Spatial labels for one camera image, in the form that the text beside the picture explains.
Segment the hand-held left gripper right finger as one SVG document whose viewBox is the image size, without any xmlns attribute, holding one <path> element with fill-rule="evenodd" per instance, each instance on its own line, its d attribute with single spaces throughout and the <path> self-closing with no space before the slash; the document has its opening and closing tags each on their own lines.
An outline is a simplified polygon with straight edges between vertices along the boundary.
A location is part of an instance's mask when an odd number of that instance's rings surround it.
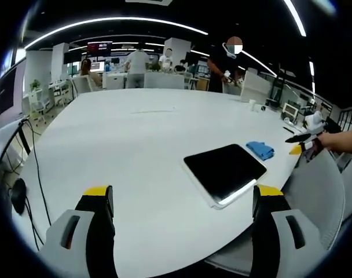
<svg viewBox="0 0 352 278">
<path fill-rule="evenodd" d="M 322 258 L 318 228 L 277 188 L 256 185 L 251 277 L 305 277 Z"/>
</svg>

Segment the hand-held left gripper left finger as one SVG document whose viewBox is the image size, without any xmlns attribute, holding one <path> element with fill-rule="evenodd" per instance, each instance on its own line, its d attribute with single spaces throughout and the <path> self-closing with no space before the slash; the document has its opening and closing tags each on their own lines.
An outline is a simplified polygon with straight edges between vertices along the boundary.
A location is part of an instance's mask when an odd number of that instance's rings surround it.
<svg viewBox="0 0 352 278">
<path fill-rule="evenodd" d="M 117 277 L 112 186 L 92 187 L 46 231 L 39 257 L 58 277 Z"/>
</svg>

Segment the person's right hand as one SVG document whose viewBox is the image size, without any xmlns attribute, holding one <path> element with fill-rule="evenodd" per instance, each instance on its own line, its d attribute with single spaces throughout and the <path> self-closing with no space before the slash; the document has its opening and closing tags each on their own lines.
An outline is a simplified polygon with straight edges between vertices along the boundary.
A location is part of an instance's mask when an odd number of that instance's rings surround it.
<svg viewBox="0 0 352 278">
<path fill-rule="evenodd" d="M 343 152 L 342 133 L 322 133 L 318 136 L 324 148 L 334 152 Z"/>
</svg>

